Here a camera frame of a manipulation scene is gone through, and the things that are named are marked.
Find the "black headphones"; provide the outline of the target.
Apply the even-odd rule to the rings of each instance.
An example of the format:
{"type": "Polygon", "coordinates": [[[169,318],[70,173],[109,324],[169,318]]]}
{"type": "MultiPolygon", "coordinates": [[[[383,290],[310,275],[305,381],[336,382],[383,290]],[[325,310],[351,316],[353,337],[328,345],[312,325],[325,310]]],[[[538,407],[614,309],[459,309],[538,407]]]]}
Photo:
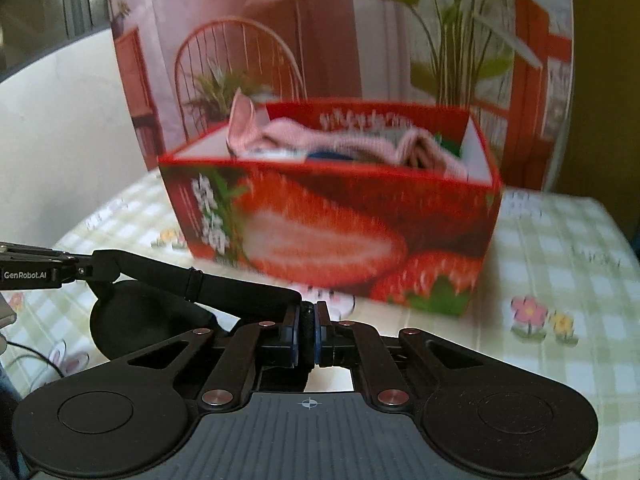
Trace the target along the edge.
{"type": "Polygon", "coordinates": [[[96,303],[90,334],[114,360],[189,330],[223,333],[213,310],[241,325],[280,322],[302,302],[296,290],[207,274],[120,250],[122,274],[114,283],[87,282],[96,303]]]}

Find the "blue plastic packet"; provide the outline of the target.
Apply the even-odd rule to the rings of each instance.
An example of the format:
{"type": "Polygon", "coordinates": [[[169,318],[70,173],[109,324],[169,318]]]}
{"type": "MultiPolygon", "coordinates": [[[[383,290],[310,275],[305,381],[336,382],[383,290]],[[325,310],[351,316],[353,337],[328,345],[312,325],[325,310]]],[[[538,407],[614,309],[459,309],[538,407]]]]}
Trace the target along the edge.
{"type": "Polygon", "coordinates": [[[312,160],[313,162],[354,162],[355,159],[352,156],[341,154],[332,151],[314,151],[310,152],[306,158],[306,162],[312,160]]]}

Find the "pink knitted cloth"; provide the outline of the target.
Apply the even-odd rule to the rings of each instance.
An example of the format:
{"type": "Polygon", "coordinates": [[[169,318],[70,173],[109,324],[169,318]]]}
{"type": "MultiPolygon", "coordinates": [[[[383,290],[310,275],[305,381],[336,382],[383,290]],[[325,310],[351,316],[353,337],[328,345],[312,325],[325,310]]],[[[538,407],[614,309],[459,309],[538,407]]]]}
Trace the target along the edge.
{"type": "Polygon", "coordinates": [[[399,138],[349,131],[322,132],[291,118],[258,122],[249,96],[236,92],[227,132],[229,153],[239,159],[266,162],[306,162],[310,152],[332,151],[352,156],[355,162],[433,170],[445,177],[465,180],[468,170],[422,128],[402,130],[399,138]]]}

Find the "green tassel ornament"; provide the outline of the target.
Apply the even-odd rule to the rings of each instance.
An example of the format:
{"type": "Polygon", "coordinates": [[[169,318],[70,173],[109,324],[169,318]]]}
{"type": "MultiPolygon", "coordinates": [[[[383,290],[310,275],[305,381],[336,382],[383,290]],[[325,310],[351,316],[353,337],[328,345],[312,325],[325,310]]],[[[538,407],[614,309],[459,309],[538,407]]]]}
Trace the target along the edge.
{"type": "Polygon", "coordinates": [[[461,143],[443,136],[440,132],[433,134],[435,141],[451,155],[461,157],[461,143]]]}

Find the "printed room backdrop poster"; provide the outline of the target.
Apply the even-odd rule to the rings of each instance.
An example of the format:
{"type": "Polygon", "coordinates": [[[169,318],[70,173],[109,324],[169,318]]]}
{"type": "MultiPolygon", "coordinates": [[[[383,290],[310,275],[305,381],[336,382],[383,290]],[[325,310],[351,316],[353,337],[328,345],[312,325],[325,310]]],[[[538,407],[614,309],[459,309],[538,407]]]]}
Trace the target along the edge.
{"type": "Polygon", "coordinates": [[[106,0],[145,165],[260,100],[472,112],[504,182],[550,188],[573,83],[572,0],[106,0]]]}

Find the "red strawberry cardboard box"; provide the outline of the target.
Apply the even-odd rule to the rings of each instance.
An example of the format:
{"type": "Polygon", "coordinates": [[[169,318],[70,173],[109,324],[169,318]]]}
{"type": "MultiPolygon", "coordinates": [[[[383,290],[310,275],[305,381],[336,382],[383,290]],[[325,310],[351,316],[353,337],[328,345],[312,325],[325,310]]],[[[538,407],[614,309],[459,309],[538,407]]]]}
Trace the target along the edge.
{"type": "Polygon", "coordinates": [[[366,162],[232,156],[229,118],[160,159],[192,255],[299,285],[425,312],[463,313],[501,200],[498,169],[460,108],[338,99],[254,102],[258,122],[388,136],[422,128],[461,143],[465,180],[366,162]]]}

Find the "green checkered tablecloth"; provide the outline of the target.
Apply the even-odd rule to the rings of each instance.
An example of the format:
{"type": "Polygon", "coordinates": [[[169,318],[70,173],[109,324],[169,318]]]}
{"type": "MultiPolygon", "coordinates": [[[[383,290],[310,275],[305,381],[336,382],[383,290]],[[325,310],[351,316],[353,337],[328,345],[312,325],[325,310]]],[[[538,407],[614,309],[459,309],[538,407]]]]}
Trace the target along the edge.
{"type": "MultiPolygon", "coordinates": [[[[153,171],[53,246],[76,254],[125,249],[210,274],[285,285],[194,260],[178,233],[163,180],[153,171]]],[[[94,297],[86,283],[2,294],[17,314],[2,330],[8,341],[39,351],[67,374],[105,361],[89,336],[94,297]]],[[[348,304],[343,298],[341,309],[348,304]]],[[[345,318],[381,334],[419,327],[578,390],[600,426],[584,475],[639,479],[639,263],[595,200],[507,189],[477,289],[458,318],[348,299],[352,312],[345,318]]]]}

